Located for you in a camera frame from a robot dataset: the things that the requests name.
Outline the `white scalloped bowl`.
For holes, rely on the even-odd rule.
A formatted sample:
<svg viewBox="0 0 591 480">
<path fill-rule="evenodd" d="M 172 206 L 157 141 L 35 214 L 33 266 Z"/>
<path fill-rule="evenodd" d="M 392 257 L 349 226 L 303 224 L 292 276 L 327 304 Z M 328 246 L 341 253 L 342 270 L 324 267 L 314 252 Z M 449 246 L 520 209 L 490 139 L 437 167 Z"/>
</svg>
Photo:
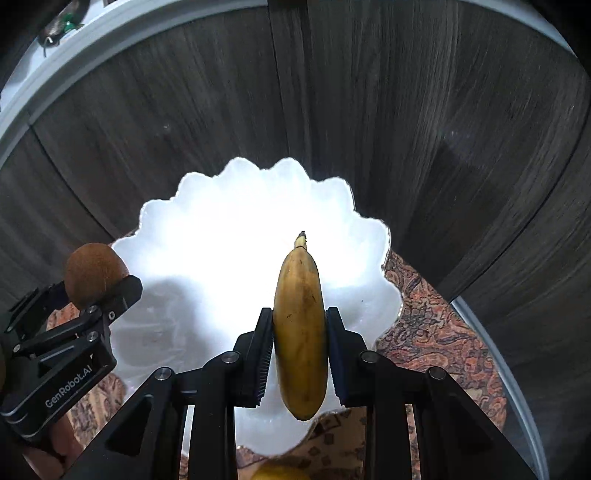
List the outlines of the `white scalloped bowl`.
<svg viewBox="0 0 591 480">
<path fill-rule="evenodd" d="M 300 234 L 325 306 L 374 346 L 403 303 L 384 273 L 388 227 L 360 215 L 342 178 L 315 181 L 290 158 L 269 169 L 236 158 L 215 176 L 186 174 L 171 198 L 146 202 L 136 232 L 113 244 L 143 286 L 111 327 L 115 374 L 126 391 L 160 367 L 204 366 L 255 328 Z"/>
</svg>

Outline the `yellow banana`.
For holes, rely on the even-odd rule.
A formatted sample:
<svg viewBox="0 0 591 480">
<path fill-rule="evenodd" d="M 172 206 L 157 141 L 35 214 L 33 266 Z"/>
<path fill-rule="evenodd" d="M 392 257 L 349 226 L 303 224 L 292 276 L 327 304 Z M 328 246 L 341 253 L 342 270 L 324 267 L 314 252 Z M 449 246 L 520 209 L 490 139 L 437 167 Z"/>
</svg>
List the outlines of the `yellow banana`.
<svg viewBox="0 0 591 480">
<path fill-rule="evenodd" d="M 281 398 L 295 419 L 307 421 L 325 400 L 328 347 L 320 274 L 304 232 L 280 268 L 273 334 Z"/>
</svg>

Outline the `patterned paisley tablecloth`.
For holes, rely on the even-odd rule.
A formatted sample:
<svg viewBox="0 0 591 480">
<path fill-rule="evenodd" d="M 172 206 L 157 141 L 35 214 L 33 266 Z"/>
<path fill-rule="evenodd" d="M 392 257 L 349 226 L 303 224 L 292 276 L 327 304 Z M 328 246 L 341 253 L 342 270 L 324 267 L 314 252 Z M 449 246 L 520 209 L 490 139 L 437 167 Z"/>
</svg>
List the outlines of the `patterned paisley tablecloth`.
<svg viewBox="0 0 591 480">
<path fill-rule="evenodd" d="M 403 258 L 391 252 L 386 278 L 403 297 L 394 326 L 378 341 L 378 351 L 397 365 L 425 371 L 447 370 L 498 429 L 507 418 L 507 399 L 493 357 L 483 340 L 452 306 Z M 78 456 L 123 402 L 121 380 L 109 374 L 60 420 L 59 450 L 67 459 Z M 238 448 L 238 476 L 287 470 L 300 479 L 359 479 L 365 457 L 366 411 L 356 408 L 329 414 L 315 423 L 304 442 L 286 454 L 264 457 Z"/>
</svg>

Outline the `brown kiwi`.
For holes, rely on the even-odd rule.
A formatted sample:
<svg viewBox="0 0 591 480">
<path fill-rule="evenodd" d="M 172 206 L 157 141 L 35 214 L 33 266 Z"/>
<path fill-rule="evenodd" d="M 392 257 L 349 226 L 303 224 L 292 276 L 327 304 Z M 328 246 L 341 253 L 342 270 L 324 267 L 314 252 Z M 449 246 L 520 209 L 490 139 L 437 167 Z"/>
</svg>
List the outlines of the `brown kiwi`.
<svg viewBox="0 0 591 480">
<path fill-rule="evenodd" d="M 67 259 L 64 287 L 70 302 L 83 310 L 128 275 L 127 266 L 109 245 L 87 243 Z"/>
</svg>

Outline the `white countertop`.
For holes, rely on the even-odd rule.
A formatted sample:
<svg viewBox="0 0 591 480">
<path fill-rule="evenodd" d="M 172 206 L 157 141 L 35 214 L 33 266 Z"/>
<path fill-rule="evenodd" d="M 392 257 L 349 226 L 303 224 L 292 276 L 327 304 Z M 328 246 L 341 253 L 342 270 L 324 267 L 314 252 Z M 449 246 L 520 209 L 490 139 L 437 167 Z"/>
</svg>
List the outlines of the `white countertop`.
<svg viewBox="0 0 591 480">
<path fill-rule="evenodd" d="M 87 156 L 308 156 L 367 138 L 421 147 L 450 132 L 464 17 L 503 68 L 543 79 L 583 49 L 522 1 L 126 1 L 43 60 L 7 101 L 1 150 L 26 136 Z"/>
</svg>

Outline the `yellow lemon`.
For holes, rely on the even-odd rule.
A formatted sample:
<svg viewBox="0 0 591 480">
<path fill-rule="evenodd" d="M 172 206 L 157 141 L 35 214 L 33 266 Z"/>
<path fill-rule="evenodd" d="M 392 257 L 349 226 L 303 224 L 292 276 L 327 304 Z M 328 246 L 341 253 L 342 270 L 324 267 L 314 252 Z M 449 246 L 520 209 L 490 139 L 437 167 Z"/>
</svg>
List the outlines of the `yellow lemon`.
<svg viewBox="0 0 591 480">
<path fill-rule="evenodd" d="M 310 480 L 307 472 L 287 463 L 270 460 L 252 474 L 252 480 Z"/>
</svg>

